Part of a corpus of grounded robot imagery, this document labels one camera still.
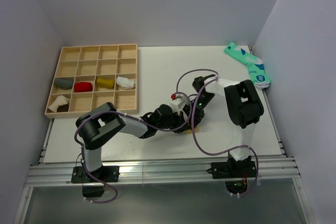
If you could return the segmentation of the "mustard yellow sock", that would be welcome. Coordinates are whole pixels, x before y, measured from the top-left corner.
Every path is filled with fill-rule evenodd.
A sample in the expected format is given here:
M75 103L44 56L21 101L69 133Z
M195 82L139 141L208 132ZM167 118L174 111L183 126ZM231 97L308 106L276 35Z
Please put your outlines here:
M113 89L114 79L105 79L103 77L98 77L96 80L96 85L100 88Z
M195 127L194 132L198 132L198 131L199 131L198 128ZM189 130L183 131L183 134L191 134L192 132L193 132L192 129L189 129Z

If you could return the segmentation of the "cream and brown striped sock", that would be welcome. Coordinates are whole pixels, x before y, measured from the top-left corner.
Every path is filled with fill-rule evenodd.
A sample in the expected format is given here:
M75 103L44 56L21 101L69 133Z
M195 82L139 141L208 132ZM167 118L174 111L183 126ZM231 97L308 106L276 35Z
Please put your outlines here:
M48 109L52 112L57 112L57 110L64 105L68 105L70 103L70 98L65 97L64 95L59 95L56 99L49 105Z

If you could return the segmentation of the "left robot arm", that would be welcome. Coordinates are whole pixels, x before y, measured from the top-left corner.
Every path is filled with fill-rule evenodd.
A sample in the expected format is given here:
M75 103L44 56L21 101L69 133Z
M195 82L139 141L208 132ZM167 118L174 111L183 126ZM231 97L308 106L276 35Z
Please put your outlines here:
M72 183L117 182L119 169L103 166L102 147L118 133L140 139L153 137L156 132L181 133L191 129L192 103L173 100L153 112L136 118L126 115L107 102L81 116L76 122L74 140L80 145L82 164L76 166Z

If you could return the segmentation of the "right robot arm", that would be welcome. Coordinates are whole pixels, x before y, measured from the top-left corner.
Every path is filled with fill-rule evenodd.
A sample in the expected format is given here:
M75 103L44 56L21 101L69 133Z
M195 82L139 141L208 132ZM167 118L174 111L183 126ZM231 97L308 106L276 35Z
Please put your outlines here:
M196 112L202 112L215 95L225 98L229 118L235 126L233 147L220 153L202 151L209 156L228 154L227 161L212 163L207 172L214 179L242 178L246 180L248 177L256 177L258 162L251 159L251 155L256 153L250 145L256 124L264 114L264 107L252 81L230 81L212 74L195 78L192 86L197 91L191 115L193 137L196 137L194 128L201 120Z

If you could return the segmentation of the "white rolled sock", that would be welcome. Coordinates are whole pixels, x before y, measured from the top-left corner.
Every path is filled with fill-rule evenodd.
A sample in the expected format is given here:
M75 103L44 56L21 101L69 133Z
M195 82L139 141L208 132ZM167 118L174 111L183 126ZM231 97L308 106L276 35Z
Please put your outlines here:
M116 84L123 90L131 90L135 87L135 80L118 76L116 78Z

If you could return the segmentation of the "teal patterned sock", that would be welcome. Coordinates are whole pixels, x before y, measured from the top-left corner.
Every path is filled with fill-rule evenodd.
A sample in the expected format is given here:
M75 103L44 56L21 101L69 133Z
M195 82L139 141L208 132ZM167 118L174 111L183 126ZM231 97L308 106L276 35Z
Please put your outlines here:
M261 59L233 42L230 42L224 49L224 53L246 65L249 77L256 87L264 89L270 86L271 80L265 73L265 67Z

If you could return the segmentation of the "mustard yellow rolled sock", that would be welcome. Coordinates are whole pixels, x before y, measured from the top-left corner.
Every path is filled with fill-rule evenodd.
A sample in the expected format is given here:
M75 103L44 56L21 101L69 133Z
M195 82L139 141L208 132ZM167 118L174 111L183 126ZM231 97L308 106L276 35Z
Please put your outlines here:
M105 79L103 77L98 77L96 80L96 85L100 88L113 89L114 79Z

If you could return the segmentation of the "wooden compartment tray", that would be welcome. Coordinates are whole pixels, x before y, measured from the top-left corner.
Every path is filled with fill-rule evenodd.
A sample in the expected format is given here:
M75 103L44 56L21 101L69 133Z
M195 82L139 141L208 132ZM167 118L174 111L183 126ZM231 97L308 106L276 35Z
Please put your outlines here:
M118 76L135 80L135 87L123 90L116 84ZM114 88L105 89L96 85L98 77L114 79ZM72 89L63 90L54 85L56 78L73 79ZM91 82L91 92L74 92L77 82ZM81 116L106 102L111 102L122 112L138 112L138 46L137 44L94 45L63 47L60 51L56 72L50 89L45 116L50 119ZM70 98L68 105L57 112L48 109L58 97Z

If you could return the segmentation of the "red rolled sock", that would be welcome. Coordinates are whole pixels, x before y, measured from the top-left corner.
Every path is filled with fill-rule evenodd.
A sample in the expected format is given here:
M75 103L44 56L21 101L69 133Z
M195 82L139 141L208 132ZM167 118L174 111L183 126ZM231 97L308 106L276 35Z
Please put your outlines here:
M75 93L91 92L92 90L93 86L91 82L77 82L74 84Z

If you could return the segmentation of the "grey rolled sock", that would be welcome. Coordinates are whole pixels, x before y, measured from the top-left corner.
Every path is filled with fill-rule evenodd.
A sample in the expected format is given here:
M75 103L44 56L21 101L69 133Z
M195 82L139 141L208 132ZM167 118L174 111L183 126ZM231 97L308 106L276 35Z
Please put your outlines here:
M63 90L69 90L72 89L73 86L73 79L67 79L67 78L56 78L54 80L54 85L60 89Z

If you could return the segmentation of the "aluminium mounting rail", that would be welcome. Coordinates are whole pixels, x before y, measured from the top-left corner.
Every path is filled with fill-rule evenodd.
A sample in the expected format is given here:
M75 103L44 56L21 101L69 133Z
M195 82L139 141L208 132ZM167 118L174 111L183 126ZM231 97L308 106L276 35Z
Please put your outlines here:
M119 166L117 185L167 184L210 182L212 176L206 172L212 162L224 158L201 158L143 162L105 162L104 166ZM72 186L74 163L45 164L30 167L26 187ZM259 159L259 179L300 178L293 157Z

